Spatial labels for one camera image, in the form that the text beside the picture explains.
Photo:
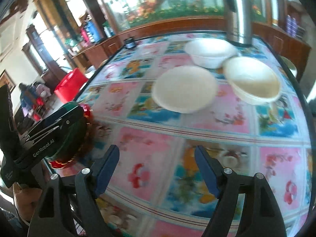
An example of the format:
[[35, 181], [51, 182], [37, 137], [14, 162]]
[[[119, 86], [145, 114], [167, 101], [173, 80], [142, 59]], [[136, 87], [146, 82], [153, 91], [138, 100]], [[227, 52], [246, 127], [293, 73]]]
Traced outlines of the operator left hand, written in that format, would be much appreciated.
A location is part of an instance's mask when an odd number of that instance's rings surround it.
[[14, 204], [21, 219], [31, 221], [42, 190], [38, 188], [24, 188], [13, 184]]

